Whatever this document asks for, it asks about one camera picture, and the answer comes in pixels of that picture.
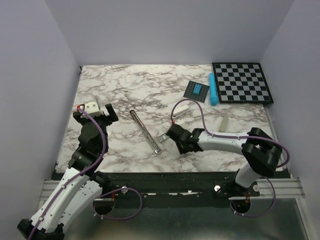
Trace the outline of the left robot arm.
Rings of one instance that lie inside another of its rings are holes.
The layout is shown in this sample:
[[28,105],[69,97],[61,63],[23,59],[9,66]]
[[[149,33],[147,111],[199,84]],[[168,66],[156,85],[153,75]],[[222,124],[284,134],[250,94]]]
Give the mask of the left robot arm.
[[71,156],[60,182],[47,201],[17,228],[27,240],[62,240],[67,229],[96,197],[107,197],[111,185],[96,170],[108,152],[107,127],[119,120],[111,104],[105,114],[95,98],[84,101],[73,112],[81,124],[78,148]]

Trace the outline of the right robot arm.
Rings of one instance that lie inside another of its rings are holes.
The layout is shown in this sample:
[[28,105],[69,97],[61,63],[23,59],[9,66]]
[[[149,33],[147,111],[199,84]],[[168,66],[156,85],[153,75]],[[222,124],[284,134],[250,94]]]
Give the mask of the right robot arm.
[[172,124],[166,135],[175,142],[179,153],[222,151],[243,156],[247,164],[238,170],[230,191],[241,196],[261,177],[270,178],[279,167],[283,147],[263,130],[253,127],[245,133],[207,133],[203,128],[188,131]]

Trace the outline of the staple tray with staples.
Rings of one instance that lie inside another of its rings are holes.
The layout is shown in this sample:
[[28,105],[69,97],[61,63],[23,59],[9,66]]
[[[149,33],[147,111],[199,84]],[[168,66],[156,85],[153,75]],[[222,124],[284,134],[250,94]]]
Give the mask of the staple tray with staples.
[[162,134],[162,135],[160,135],[160,136],[157,137],[159,143],[163,143],[163,142],[166,141],[168,138],[169,138],[169,136],[166,135],[166,134]]

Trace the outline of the black metal stapler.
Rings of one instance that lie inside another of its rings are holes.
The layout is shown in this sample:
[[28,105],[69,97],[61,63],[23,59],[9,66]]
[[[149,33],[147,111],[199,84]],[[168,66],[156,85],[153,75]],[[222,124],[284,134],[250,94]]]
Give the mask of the black metal stapler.
[[137,113],[134,110],[130,110],[130,115],[132,117],[132,119],[135,121],[135,123],[138,125],[139,129],[142,132],[142,135],[144,136],[145,140],[147,141],[147,143],[149,144],[149,146],[151,147],[151,149],[153,150],[153,152],[156,155],[160,155],[162,153],[161,148],[159,147],[159,145],[156,143],[156,141],[154,140],[154,138],[151,136],[151,134],[149,133],[149,131],[147,130],[146,126],[143,124],[143,122],[140,120],[140,118],[138,117]]

